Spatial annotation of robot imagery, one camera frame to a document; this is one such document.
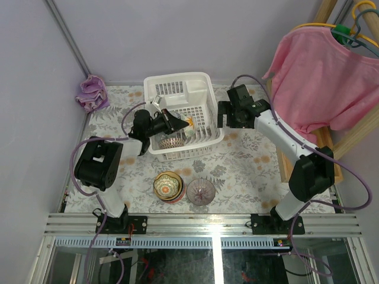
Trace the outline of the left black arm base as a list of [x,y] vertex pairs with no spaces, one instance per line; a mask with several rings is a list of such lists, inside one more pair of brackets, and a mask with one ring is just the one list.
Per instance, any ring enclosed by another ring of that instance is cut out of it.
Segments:
[[107,217],[102,228],[100,228],[100,226],[105,217],[104,213],[100,208],[96,208],[93,210],[92,214],[97,218],[96,233],[128,235],[146,234],[148,217],[142,215],[129,215],[127,207],[124,208],[120,217]]

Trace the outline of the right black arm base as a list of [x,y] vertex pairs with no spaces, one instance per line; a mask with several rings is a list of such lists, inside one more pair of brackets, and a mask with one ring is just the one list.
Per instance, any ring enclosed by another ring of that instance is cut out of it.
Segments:
[[251,214],[250,221],[245,224],[252,229],[253,235],[305,235],[302,217],[284,221],[273,207],[269,214]]

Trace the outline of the tan patterned ceramic bowl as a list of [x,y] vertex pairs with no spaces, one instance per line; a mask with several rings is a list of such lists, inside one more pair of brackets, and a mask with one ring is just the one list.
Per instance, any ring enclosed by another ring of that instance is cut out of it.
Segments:
[[158,143],[158,145],[159,145],[159,148],[161,150],[183,147],[184,146],[184,140],[181,138],[178,138],[178,137],[166,138],[166,139],[161,140]]

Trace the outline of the scalloped green orange bowl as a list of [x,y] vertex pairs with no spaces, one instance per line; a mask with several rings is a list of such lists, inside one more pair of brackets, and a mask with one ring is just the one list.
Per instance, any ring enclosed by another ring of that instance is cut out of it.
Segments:
[[163,172],[153,182],[153,190],[158,198],[170,200],[177,196],[181,188],[181,179],[174,172]]

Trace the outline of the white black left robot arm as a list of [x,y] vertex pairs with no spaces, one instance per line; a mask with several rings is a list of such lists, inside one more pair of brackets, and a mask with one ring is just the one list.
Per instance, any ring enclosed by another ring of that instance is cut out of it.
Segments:
[[116,233],[128,230],[130,220],[124,214],[126,205],[117,191],[111,189],[118,172],[123,147],[132,156],[142,156],[150,147],[150,138],[164,133],[173,134],[190,124],[167,109],[154,116],[145,109],[134,113],[131,131],[124,138],[92,136],[79,143],[70,157],[70,178],[81,194],[97,198],[102,212],[110,217],[109,226]]

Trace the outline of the yellow flower ceramic bowl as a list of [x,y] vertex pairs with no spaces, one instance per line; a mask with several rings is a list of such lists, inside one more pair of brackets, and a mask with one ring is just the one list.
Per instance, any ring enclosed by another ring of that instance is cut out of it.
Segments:
[[183,129],[186,138],[190,138],[195,134],[195,121],[191,115],[181,114],[181,120],[188,123]]

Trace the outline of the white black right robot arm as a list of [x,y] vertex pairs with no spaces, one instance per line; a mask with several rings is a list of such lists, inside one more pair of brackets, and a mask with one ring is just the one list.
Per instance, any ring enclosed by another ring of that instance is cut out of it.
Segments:
[[255,101],[245,85],[230,88],[228,101],[218,102],[217,126],[255,129],[274,143],[293,165],[288,181],[289,192],[275,206],[271,229],[284,233],[291,219],[306,202],[335,183],[333,151],[318,148],[288,126],[264,99]]

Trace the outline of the purple glass bowl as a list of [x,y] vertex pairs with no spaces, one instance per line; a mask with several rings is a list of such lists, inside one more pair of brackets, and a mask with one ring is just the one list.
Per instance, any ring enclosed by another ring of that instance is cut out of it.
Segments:
[[188,184],[187,198],[194,205],[208,205],[213,201],[215,195],[216,189],[214,185],[207,179],[195,179]]

